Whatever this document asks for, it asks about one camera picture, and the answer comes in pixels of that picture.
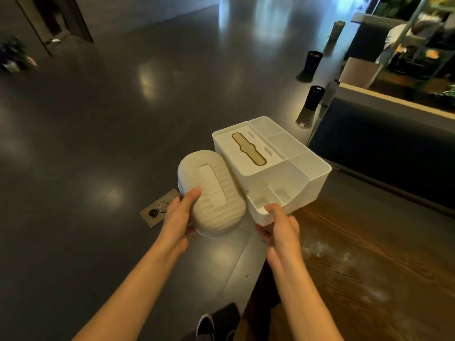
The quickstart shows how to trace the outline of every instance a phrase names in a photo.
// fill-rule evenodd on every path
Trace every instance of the spiral logo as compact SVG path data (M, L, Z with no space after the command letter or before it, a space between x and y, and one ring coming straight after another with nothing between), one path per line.
M148 214L152 217L152 218L156 218L156 216L158 215L158 211L156 209L152 209L150 212L148 212Z

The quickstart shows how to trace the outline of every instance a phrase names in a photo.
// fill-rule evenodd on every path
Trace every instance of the polished floor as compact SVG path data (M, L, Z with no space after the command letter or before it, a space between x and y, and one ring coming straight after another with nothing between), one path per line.
M220 0L95 45L71 40L29 72L0 77L0 335L69 340L156 239L139 211L176 187L180 160L211 134L269 116L297 138L311 84L325 85L357 25L334 48L336 20L363 0ZM265 259L246 218L194 237L140 340L180 340L203 313L245 308Z

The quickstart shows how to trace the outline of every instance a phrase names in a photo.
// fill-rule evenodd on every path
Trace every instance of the wall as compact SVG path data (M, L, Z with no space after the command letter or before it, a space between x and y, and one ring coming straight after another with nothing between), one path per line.
M93 37L123 33L219 3L219 0L76 0Z
M15 0L0 0L0 40L10 35L19 37L34 59L48 53Z

